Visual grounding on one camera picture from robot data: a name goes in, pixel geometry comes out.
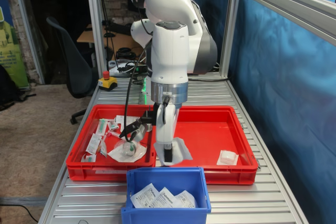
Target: red plastic tray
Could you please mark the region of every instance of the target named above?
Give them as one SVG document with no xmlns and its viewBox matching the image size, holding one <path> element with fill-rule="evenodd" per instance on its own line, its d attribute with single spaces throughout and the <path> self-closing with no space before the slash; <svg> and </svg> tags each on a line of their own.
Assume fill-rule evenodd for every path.
<svg viewBox="0 0 336 224">
<path fill-rule="evenodd" d="M 208 184 L 254 183 L 258 163 L 232 107 L 183 106 L 175 136 L 184 140 L 193 160 L 172 167 L 203 167 Z M 237 165 L 216 165 L 221 150 L 239 154 Z"/>
<path fill-rule="evenodd" d="M 141 116 L 148 108 L 148 105 L 130 105 L 128 115 Z M 93 107 L 66 162 L 72 180 L 125 180 L 127 170 L 155 166 L 155 127 L 141 141 L 144 146 L 148 146 L 146 155 L 133 164 L 118 163 L 111 157 L 105 158 L 100 154 L 97 155 L 95 163 L 80 162 L 92 133 L 96 131 L 98 120 L 112 119 L 123 113 L 124 105 Z M 203 167 L 208 184 L 254 183 L 258 163 L 232 107 L 183 106 L 180 109 L 175 136 L 184 140 L 193 160 L 185 160 L 173 167 Z M 106 140 L 108 152 L 117 141 L 118 138 L 114 136 Z M 237 165 L 216 165 L 221 150 L 237 153 Z"/>
<path fill-rule="evenodd" d="M 128 170 L 155 166 L 155 128 L 147 132 L 141 141 L 141 144 L 147 147 L 146 154 L 134 163 L 119 163 L 110 156 L 105 158 L 99 153 L 94 163 L 80 161 L 86 153 L 92 134 L 96 132 L 99 119 L 114 119 L 116 115 L 124 115 L 124 108 L 124 105 L 96 105 L 92 108 L 66 161 L 70 179 L 126 181 Z M 127 115 L 142 116 L 148 109 L 148 105 L 129 105 Z M 113 150 L 119 140 L 116 136 L 107 137 L 105 140 L 107 152 Z"/>
</svg>

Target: office chair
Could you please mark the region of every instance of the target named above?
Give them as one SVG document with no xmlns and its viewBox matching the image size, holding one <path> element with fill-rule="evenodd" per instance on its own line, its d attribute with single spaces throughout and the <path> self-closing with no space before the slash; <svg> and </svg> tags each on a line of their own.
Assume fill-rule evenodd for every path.
<svg viewBox="0 0 336 224">
<path fill-rule="evenodd" d="M 67 66 L 67 88 L 74 98 L 83 98 L 93 94 L 98 83 L 98 71 L 90 68 L 68 32 L 62 28 L 57 20 L 48 17 L 47 22 L 56 30 L 58 42 Z M 77 123 L 76 118 L 84 115 L 86 110 L 79 111 L 71 116 L 70 122 Z"/>
</svg>

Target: chair wheel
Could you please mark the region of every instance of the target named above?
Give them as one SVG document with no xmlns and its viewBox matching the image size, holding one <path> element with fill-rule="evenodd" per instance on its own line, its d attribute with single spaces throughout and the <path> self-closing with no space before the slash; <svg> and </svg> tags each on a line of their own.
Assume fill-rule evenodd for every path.
<svg viewBox="0 0 336 224">
<path fill-rule="evenodd" d="M 71 123 L 72 125 L 76 124 L 76 123 L 77 123 L 76 118 L 71 118 L 71 119 L 70 119 L 70 123 Z"/>
</svg>

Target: red button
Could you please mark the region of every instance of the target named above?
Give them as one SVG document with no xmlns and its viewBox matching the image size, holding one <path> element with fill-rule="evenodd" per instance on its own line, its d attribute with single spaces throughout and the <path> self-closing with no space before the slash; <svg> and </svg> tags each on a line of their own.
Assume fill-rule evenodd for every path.
<svg viewBox="0 0 336 224">
<path fill-rule="evenodd" d="M 109 71 L 104 71 L 104 72 L 103 72 L 103 78 L 104 78 L 105 80 L 108 80 L 108 79 L 110 78 L 110 72 L 109 72 Z"/>
</svg>

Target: blue plastic bin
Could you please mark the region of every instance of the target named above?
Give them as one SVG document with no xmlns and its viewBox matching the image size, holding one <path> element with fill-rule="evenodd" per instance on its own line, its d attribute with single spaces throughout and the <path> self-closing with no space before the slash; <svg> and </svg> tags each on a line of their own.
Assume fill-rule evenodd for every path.
<svg viewBox="0 0 336 224">
<path fill-rule="evenodd" d="M 150 183 L 158 191 L 166 187 L 173 195 L 187 190 L 198 208 L 135 208 L 131 196 Z M 126 207 L 121 209 L 123 224 L 205 224 L 210 212 L 203 168 L 140 168 L 127 172 Z"/>
</svg>

